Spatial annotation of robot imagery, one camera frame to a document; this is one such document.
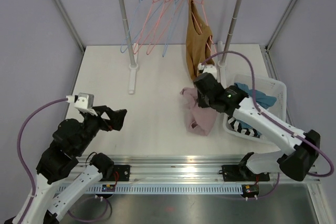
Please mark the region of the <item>black white striped tank top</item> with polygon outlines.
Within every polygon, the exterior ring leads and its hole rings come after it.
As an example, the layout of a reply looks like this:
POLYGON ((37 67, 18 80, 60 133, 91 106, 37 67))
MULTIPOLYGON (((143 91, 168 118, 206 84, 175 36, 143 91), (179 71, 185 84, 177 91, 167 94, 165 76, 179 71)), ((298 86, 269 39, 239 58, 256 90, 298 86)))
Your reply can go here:
POLYGON ((260 133, 257 130, 255 130, 250 125, 235 119, 232 116, 228 117, 227 122, 235 132, 251 137, 260 138, 260 133))

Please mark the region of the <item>pink hanger of brown top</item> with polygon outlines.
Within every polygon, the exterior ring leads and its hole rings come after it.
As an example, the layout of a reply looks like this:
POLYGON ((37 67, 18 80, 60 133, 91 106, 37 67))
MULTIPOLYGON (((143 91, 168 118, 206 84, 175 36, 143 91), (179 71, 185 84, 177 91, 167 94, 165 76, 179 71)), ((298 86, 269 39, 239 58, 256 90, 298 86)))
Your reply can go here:
POLYGON ((205 11, 204 0, 187 0, 187 2, 188 25, 186 44, 191 44, 192 40, 199 40, 200 36, 209 35, 209 37, 205 40, 205 56, 207 57, 213 52, 212 45, 214 42, 205 11), (202 7, 203 18, 200 17, 196 4, 199 4, 202 7))

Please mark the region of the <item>blue hanger of pink top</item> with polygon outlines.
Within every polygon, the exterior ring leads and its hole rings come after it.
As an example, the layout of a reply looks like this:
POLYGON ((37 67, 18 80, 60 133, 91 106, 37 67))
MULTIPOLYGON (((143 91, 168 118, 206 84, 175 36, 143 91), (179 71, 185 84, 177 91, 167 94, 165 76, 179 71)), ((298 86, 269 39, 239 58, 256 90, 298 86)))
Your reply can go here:
POLYGON ((164 44, 164 49, 163 49, 163 52, 162 52, 162 57, 165 57, 166 55, 166 51, 167 51, 167 48, 169 46, 169 42, 170 42, 170 39, 172 38, 172 35, 173 35, 173 22, 174 22, 174 18, 175 18, 175 12, 177 11, 177 3, 179 2, 180 0, 173 0, 173 14, 171 16, 171 19, 170 19, 170 22, 168 23, 168 26, 169 26, 169 31, 168 31, 168 34, 167 34, 167 37, 166 37, 166 41, 165 41, 165 44, 164 44))

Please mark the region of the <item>light blue wire hanger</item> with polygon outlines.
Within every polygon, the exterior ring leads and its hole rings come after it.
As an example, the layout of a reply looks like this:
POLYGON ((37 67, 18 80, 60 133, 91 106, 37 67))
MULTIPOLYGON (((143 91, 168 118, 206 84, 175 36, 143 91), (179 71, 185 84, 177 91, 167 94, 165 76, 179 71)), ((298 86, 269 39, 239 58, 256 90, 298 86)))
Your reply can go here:
POLYGON ((137 6, 134 9, 131 23, 127 27, 127 34, 125 36, 124 41, 121 44, 120 51, 121 53, 125 53, 126 50, 129 52, 132 50, 132 52, 137 52, 135 47, 131 47, 134 43, 144 42, 145 39, 142 39, 143 32, 145 31, 146 25, 148 24, 149 20, 152 18, 153 15, 158 11, 159 7, 164 5, 164 0, 138 0, 137 6), (144 19, 144 23, 142 27, 138 27, 139 31, 135 34, 133 32, 134 29, 134 22, 138 20, 139 18, 139 9, 141 6, 143 6, 143 2, 151 1, 151 6, 148 10, 148 14, 146 16, 146 19, 144 19))

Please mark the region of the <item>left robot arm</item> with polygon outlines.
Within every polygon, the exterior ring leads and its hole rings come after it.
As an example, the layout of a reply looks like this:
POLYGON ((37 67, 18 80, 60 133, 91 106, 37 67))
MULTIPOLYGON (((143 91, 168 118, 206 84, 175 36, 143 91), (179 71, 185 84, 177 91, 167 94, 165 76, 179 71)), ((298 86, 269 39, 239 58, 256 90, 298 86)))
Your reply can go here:
POLYGON ((32 189, 22 209, 6 223, 60 223, 90 186, 111 177, 119 179, 114 161, 98 153, 64 191, 56 193, 99 131, 120 131, 123 127, 126 109, 114 111, 106 105, 92 109, 92 113, 81 112, 82 122, 66 119, 58 125, 53 141, 37 164, 32 189))

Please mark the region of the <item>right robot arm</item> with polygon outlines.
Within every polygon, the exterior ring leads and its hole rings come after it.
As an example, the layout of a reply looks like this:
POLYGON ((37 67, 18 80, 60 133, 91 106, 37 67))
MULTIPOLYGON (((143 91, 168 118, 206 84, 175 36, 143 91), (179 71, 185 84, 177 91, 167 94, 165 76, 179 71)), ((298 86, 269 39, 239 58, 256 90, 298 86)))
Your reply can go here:
POLYGON ((279 148, 277 152, 246 154, 238 167, 242 179, 282 172, 295 181, 304 180, 319 156, 318 132, 304 132, 287 124, 258 106, 245 91, 236 86, 224 88, 210 73, 198 76, 194 85, 210 108, 247 123, 279 148))

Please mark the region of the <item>pink hanger of teal top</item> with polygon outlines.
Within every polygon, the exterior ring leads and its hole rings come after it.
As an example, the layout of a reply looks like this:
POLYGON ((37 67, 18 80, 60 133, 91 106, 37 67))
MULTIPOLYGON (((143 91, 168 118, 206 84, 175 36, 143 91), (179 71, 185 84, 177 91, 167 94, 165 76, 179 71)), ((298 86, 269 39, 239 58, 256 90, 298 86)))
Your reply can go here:
MULTIPOLYGON (((180 9, 180 6, 183 5, 183 1, 184 0, 180 0, 177 3, 177 11, 180 9)), ((159 26, 159 28, 157 29, 157 32, 156 32, 156 40, 154 41, 154 47, 150 47, 151 52, 155 48, 155 46, 158 44, 158 42, 161 40, 161 38, 165 34, 166 30, 169 29, 168 23, 170 22, 171 16, 173 14, 173 5, 174 4, 173 4, 173 1, 172 1, 171 6, 166 10, 164 16, 161 19, 160 26, 159 26)))

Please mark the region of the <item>mustard brown tank top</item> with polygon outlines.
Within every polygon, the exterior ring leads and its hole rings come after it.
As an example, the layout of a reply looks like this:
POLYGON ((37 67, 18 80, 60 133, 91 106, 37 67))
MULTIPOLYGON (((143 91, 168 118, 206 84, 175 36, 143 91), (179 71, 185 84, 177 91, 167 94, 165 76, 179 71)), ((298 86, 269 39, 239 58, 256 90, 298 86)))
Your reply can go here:
POLYGON ((190 79, 198 76, 198 64, 211 56, 210 27, 202 20, 194 0, 188 0, 188 24, 186 33, 186 64, 190 79))

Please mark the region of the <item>pink hanger of striped top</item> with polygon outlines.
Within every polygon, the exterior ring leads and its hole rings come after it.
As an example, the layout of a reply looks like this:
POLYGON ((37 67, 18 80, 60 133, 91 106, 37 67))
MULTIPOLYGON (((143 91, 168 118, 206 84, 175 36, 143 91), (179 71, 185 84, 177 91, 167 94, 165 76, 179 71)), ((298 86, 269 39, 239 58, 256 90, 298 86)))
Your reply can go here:
POLYGON ((148 53, 151 52, 150 47, 154 47, 154 41, 156 40, 156 32, 160 26, 162 17, 166 10, 171 6, 173 0, 150 0, 151 5, 146 15, 146 19, 143 26, 136 36, 135 47, 133 52, 137 54, 142 46, 148 42, 148 53))

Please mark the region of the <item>pink mauve tank top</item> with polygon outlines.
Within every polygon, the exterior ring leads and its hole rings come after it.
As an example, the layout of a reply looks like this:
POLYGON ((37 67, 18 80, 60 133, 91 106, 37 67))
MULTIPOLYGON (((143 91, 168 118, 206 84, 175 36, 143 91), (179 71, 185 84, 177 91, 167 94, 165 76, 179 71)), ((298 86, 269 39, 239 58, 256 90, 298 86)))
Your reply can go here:
POLYGON ((198 105, 198 93, 195 88, 183 88, 180 95, 186 100, 185 126, 197 135, 208 136, 218 113, 212 108, 201 108, 198 105))

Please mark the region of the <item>teal blue tank top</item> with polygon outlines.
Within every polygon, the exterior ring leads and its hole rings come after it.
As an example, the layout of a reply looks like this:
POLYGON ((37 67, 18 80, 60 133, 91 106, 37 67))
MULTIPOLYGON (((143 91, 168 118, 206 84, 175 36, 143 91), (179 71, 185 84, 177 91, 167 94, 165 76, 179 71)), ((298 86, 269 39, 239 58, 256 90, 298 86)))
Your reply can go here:
MULTIPOLYGON (((249 96, 253 95, 253 90, 250 89, 248 87, 248 85, 243 84, 243 83, 239 83, 239 82, 235 82, 234 85, 240 89, 242 89, 243 91, 245 91, 246 93, 248 93, 249 96)), ((272 97, 272 96, 268 96, 265 93, 256 90, 256 102, 263 107, 264 109, 269 109, 270 107, 272 107, 276 101, 277 98, 276 97, 272 97)))

